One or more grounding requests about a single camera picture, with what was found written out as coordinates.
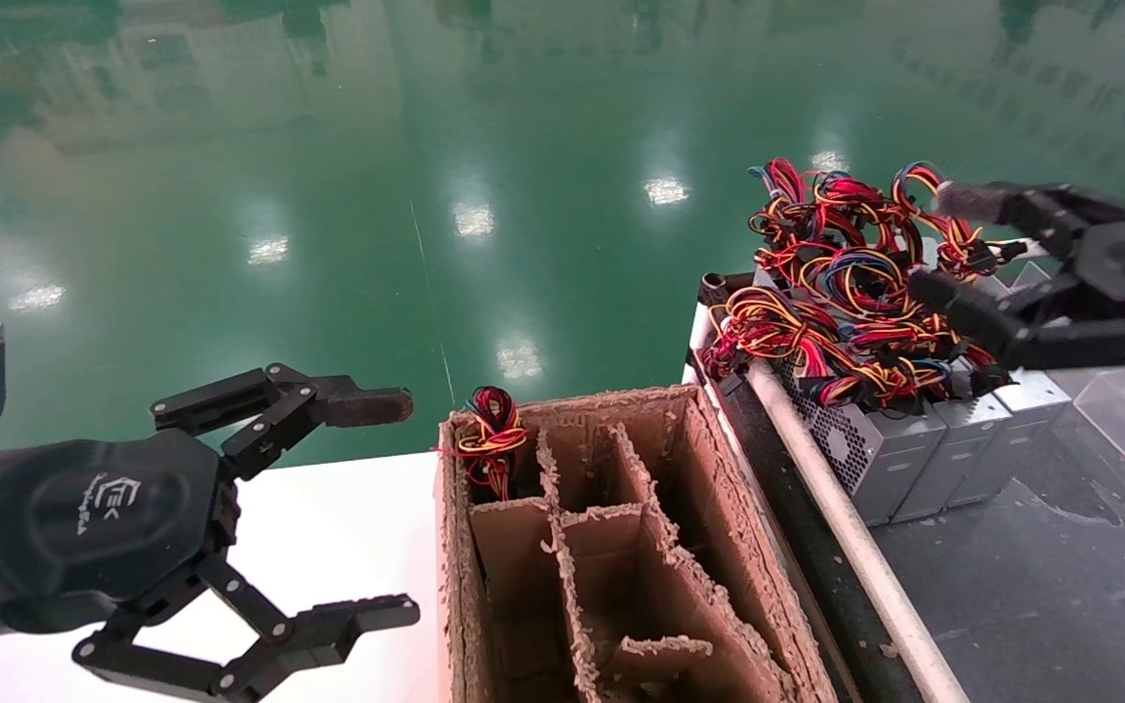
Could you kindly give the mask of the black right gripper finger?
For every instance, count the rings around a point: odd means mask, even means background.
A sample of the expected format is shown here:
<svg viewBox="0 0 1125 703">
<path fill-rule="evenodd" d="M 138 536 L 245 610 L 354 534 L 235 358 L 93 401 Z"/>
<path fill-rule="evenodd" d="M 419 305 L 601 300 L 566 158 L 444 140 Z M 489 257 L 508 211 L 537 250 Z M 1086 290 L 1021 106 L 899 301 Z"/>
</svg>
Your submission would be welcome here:
<svg viewBox="0 0 1125 703">
<path fill-rule="evenodd" d="M 940 272 L 916 269 L 909 294 L 960 337 L 1006 369 L 1064 370 L 1125 366 L 1125 317 L 1071 317 L 1089 298 L 1071 274 L 1051 277 L 1004 297 Z"/>
<path fill-rule="evenodd" d="M 1074 255 L 1079 240 L 1091 228 L 1125 223 L 1125 200 L 1068 183 L 974 186 L 946 180 L 937 188 L 935 211 L 1016 228 L 1058 260 Z"/>
</svg>

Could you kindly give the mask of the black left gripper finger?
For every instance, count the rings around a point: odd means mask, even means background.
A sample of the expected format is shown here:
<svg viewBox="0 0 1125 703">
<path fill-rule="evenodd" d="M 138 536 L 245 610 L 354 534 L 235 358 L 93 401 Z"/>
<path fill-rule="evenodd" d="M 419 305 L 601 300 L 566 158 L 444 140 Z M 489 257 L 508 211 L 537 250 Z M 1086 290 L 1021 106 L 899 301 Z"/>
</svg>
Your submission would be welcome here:
<svg viewBox="0 0 1125 703">
<path fill-rule="evenodd" d="M 178 614 L 204 592 L 254 629 L 245 654 L 222 664 L 137 645 L 142 628 Z M 287 618 L 223 557 L 202 557 L 112 610 L 104 627 L 75 646 L 72 660 L 100 681 L 169 697 L 262 702 L 292 675 L 346 663 L 361 636 L 418 620 L 418 604 L 408 595 L 325 603 Z"/>
<path fill-rule="evenodd" d="M 410 420 L 407 388 L 363 389 L 349 375 L 309 377 L 273 363 L 153 403 L 158 431 L 201 436 L 244 423 L 222 444 L 230 475 L 253 479 L 321 426 L 361 429 Z"/>
</svg>

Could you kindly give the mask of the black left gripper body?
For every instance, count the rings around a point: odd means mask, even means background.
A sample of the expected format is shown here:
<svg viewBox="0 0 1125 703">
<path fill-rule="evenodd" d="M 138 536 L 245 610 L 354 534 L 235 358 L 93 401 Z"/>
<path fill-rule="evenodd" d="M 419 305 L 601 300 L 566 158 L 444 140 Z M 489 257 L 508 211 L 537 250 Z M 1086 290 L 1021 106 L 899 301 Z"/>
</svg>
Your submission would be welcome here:
<svg viewBox="0 0 1125 703">
<path fill-rule="evenodd" d="M 183 432 L 0 451 L 0 633 L 53 636 L 117 609 L 165 622 L 235 542 L 223 457 Z"/>
</svg>

